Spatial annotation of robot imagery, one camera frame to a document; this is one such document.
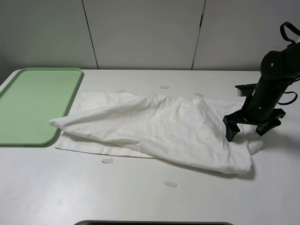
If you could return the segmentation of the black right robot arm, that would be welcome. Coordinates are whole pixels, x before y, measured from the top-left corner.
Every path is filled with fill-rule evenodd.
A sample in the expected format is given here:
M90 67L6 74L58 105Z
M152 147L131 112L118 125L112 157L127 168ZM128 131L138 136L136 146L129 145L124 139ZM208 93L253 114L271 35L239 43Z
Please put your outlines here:
M260 71L258 83L236 86L238 94L246 99L240 110L223 118L228 141L240 132L238 124L255 125L259 136L281 125L285 111L275 107L288 86L300 77L300 44L267 53Z

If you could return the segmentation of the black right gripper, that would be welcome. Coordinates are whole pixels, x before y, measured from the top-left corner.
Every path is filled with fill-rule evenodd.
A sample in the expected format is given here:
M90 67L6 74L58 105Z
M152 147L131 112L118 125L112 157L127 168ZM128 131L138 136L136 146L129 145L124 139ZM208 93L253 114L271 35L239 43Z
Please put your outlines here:
M282 93L263 93L262 95L253 93L251 96L245 97L241 109L223 118L227 140L231 142L240 132L238 124L257 126L255 132L259 136L263 136L273 128L280 126L280 119L285 116L285 111L276 108L276 105L278 105L282 95Z

